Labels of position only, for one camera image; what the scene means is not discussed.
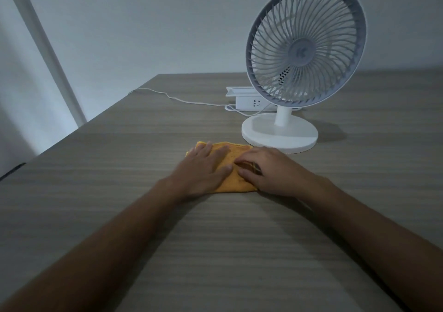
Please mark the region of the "person's right forearm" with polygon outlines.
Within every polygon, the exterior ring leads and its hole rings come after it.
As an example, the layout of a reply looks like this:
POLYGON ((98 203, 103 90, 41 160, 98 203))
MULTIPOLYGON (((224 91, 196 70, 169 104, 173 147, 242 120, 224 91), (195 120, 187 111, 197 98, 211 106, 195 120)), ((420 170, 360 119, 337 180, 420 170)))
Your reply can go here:
POLYGON ((306 203, 415 312, 443 312, 443 249, 315 176, 306 203))

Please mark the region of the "person's left forearm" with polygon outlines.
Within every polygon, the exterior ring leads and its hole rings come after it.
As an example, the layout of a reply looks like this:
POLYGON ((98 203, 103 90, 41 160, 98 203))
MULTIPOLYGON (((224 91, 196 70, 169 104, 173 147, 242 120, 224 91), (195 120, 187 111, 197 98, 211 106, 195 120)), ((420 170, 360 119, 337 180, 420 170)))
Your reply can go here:
POLYGON ((113 294, 189 187, 169 177, 15 292, 0 312, 87 312, 113 294))

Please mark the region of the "orange cloth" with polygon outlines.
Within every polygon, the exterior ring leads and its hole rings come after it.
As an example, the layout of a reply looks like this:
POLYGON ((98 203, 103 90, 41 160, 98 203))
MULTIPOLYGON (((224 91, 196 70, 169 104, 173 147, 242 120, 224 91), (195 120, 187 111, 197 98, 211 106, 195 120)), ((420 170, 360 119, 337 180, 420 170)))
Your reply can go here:
POLYGON ((229 177, 226 178, 226 180, 222 183, 222 185, 217 188, 212 193, 227 193, 227 192, 252 192, 256 190, 252 190, 249 188, 251 185, 245 182, 239 175, 238 175, 238 169, 241 168, 240 166, 235 164, 235 159, 241 156, 241 154, 249 151, 252 149, 252 146, 249 145, 238 145, 235 143, 230 142, 220 142, 220 143, 212 143, 213 149, 218 149, 222 146, 228 146, 230 148, 230 153, 226 156, 226 158, 222 161, 222 164, 233 164, 233 171, 230 174, 229 177))

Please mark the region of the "person's left hand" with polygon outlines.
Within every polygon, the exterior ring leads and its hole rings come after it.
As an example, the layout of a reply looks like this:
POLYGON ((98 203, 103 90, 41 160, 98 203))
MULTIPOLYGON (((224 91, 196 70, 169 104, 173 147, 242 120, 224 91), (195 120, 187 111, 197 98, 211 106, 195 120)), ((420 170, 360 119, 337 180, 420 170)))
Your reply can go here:
POLYGON ((199 143, 192 148, 172 173, 159 181, 162 189, 176 199, 195 198, 217 190, 215 171, 230 153, 228 146, 213 149, 211 142, 199 143))

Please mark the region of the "person's right hand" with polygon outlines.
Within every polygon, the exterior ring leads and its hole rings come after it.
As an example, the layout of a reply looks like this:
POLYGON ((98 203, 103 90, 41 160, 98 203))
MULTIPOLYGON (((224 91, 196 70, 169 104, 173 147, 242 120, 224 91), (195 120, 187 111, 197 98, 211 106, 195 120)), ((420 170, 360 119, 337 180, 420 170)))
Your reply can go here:
POLYGON ((255 147, 235 159, 241 168, 259 174, 258 190, 302 201, 320 199, 333 185, 275 148, 255 147))

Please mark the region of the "white power strip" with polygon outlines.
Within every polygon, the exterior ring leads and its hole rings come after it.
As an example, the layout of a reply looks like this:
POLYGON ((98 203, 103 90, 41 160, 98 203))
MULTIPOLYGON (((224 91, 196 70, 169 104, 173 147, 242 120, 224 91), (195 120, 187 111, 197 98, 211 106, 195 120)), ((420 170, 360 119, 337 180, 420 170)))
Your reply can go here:
POLYGON ((227 86, 227 97, 233 107, 241 112, 274 112, 277 106, 261 96, 252 86, 227 86))

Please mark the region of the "white upright pole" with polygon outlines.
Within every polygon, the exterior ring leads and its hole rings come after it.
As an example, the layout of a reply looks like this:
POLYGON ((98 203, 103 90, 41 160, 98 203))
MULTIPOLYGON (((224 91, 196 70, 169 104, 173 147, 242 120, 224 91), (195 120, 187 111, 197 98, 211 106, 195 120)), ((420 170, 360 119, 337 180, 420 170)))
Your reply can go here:
POLYGON ((87 118, 49 41, 31 0, 13 0, 77 127, 87 118))

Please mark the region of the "white desk fan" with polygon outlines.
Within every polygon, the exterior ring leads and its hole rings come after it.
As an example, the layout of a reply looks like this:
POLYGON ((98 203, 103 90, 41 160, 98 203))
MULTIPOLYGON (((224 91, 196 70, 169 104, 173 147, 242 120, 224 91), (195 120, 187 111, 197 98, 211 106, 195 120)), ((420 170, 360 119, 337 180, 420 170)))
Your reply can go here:
POLYGON ((364 53, 367 21, 359 0, 270 0, 252 24, 247 76, 276 112, 259 112, 241 126, 251 146, 305 152, 318 130, 294 109, 321 103, 355 73, 364 53))

